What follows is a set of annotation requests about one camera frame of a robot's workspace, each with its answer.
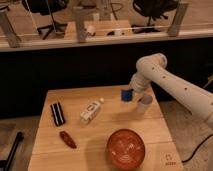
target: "black chair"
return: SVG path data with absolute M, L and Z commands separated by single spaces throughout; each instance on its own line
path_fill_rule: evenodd
M 42 30 L 48 29 L 46 34 L 42 37 L 43 40 L 54 30 L 64 33 L 62 27 L 66 27 L 67 24 L 60 24 L 57 22 L 53 17 L 53 13 L 67 8 L 68 3 L 69 0 L 22 0 L 22 4 L 26 10 L 32 13 L 40 13 L 41 15 L 50 15 L 52 23 L 37 28 L 39 34 L 42 34 Z
M 177 0 L 133 0 L 134 10 L 144 17 L 149 17 L 146 28 L 134 29 L 141 26 L 132 25 L 133 32 L 159 32 L 153 27 L 154 25 L 151 24 L 151 20 L 168 19 L 168 16 L 164 15 L 164 13 L 176 9 L 177 6 Z

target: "desk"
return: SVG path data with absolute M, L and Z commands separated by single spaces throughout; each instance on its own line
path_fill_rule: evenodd
M 124 35 L 132 35 L 131 25 L 128 20 L 112 20 L 112 21 L 85 21 L 85 27 L 94 26 L 95 36 L 107 36 L 107 33 L 115 29 L 122 29 Z M 76 39 L 75 22 L 68 22 L 64 38 Z
M 154 100 L 145 113 L 136 113 L 135 95 L 132 102 L 120 101 L 120 90 L 125 86 L 51 90 L 44 104 L 29 171 L 109 171 L 115 170 L 106 157 L 109 136 L 120 128 L 137 132 L 145 143 L 146 156 L 137 171 L 179 171 L 182 164 L 161 113 L 152 88 L 147 93 Z M 79 114 L 94 100 L 105 99 L 101 110 L 89 125 L 80 122 Z M 60 101 L 66 124 L 56 127 L 50 104 Z M 65 130 L 75 140 L 71 149 L 60 139 Z

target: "orange bowl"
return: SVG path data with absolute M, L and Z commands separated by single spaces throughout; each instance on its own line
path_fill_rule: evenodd
M 145 157 L 145 145 L 141 137 L 129 129 L 115 131 L 107 142 L 107 155 L 121 170 L 133 170 Z

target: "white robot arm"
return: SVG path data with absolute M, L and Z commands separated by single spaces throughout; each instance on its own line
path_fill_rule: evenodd
M 213 94 L 166 71 L 166 65 L 161 53 L 140 58 L 131 88 L 142 92 L 153 81 L 213 129 Z

